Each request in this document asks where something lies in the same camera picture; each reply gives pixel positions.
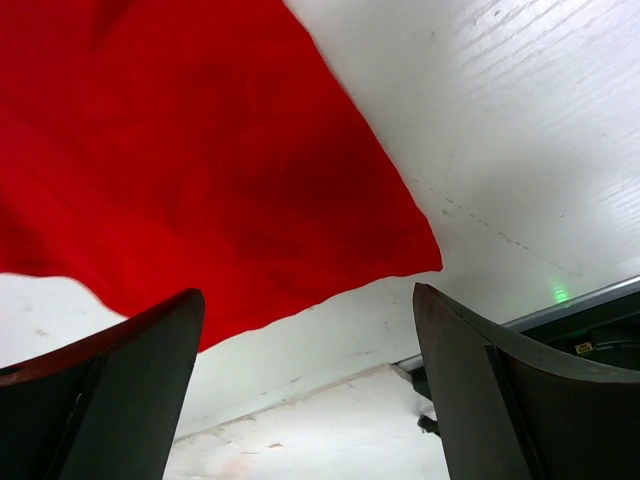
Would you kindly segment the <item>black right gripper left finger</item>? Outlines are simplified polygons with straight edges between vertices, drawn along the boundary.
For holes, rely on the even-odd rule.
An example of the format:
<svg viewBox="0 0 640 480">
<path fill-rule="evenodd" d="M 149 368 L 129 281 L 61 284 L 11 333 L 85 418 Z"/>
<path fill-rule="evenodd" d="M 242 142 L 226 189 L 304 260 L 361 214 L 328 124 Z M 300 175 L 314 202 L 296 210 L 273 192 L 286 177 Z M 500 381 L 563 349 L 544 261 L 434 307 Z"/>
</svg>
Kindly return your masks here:
<svg viewBox="0 0 640 480">
<path fill-rule="evenodd" d="M 187 289 L 1 370 L 4 479 L 160 479 L 205 316 Z"/>
</svg>

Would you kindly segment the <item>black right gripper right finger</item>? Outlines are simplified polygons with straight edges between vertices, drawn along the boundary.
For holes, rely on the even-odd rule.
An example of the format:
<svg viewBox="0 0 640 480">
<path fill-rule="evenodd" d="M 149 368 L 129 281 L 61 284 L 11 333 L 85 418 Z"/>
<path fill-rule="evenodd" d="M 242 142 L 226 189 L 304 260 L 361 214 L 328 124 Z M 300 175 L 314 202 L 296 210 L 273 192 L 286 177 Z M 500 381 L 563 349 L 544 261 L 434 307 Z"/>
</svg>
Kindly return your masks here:
<svg viewBox="0 0 640 480">
<path fill-rule="evenodd" d="M 635 479 L 639 323 L 612 303 L 595 326 L 525 335 L 427 284 L 414 321 L 453 479 Z"/>
</svg>

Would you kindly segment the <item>red t-shirt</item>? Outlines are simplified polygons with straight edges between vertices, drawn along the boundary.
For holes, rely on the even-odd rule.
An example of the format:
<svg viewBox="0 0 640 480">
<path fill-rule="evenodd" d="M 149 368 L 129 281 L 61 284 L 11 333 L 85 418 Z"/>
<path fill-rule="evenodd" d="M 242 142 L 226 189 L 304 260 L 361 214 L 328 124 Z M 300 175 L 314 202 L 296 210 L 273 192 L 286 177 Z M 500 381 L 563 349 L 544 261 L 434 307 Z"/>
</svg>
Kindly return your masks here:
<svg viewBox="0 0 640 480">
<path fill-rule="evenodd" d="M 189 287 L 200 346 L 442 268 L 281 1 L 5 1 L 1 269 L 124 316 Z"/>
</svg>

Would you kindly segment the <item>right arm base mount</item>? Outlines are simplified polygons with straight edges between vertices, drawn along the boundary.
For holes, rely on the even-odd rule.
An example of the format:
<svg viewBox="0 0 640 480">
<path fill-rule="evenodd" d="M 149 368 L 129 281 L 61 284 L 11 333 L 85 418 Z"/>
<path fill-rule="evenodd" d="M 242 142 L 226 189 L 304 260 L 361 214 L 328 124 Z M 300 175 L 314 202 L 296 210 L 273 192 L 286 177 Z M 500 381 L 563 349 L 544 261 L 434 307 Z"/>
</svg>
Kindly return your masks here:
<svg viewBox="0 0 640 480">
<path fill-rule="evenodd" d="M 426 282 L 416 283 L 414 295 L 421 290 L 435 293 L 461 316 L 479 317 L 476 312 Z M 551 348 L 575 357 L 639 372 L 639 276 L 591 291 L 570 300 L 501 325 Z M 423 355 L 398 364 L 409 374 L 420 400 L 433 401 Z M 613 414 L 622 407 L 589 407 L 587 422 L 613 423 Z M 441 436 L 433 414 L 418 407 L 417 426 L 423 433 Z"/>
</svg>

